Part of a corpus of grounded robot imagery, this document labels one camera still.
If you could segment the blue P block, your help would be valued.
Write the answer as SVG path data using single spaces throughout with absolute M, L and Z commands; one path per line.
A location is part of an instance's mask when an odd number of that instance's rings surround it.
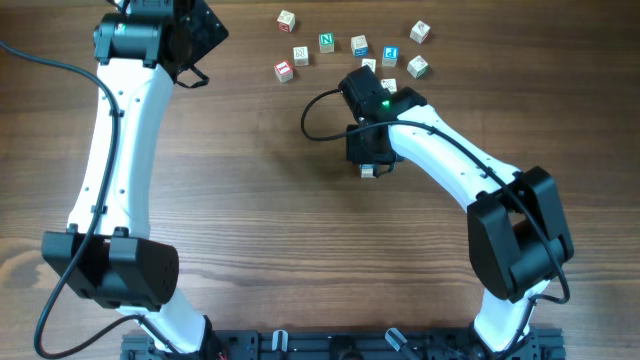
M 382 52 L 381 65 L 383 67 L 395 67 L 399 58 L 399 48 L 396 46 L 385 46 Z

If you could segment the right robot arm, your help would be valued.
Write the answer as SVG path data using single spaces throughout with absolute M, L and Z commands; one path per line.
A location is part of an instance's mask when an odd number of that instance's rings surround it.
M 541 301 L 565 304 L 563 265 L 575 250 L 553 177 L 543 168 L 521 171 L 491 157 L 450 127 L 415 90 L 384 88 L 367 67 L 338 85 L 355 119 L 343 138 L 347 158 L 367 176 L 378 165 L 418 165 L 464 210 L 469 259 L 484 287 L 467 331 L 428 333 L 419 346 L 396 328 L 384 340 L 407 358 L 550 359 L 559 333 L 530 324 Z

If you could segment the yellow sided picture block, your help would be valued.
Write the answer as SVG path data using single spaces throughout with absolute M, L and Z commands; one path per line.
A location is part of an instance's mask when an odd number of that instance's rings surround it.
M 381 85 L 383 88 L 387 89 L 391 94 L 397 92 L 397 84 L 396 80 L 393 78 L 390 79 L 382 79 Z

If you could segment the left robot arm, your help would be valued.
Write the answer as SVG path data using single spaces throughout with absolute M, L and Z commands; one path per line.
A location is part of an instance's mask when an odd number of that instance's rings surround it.
M 210 320 L 177 287 L 179 258 L 150 237 L 149 187 L 159 128 L 179 77 L 228 31 L 194 1 L 123 1 L 94 32 L 99 104 L 81 191 L 45 261 L 77 296 L 116 310 L 165 359 L 217 359 Z

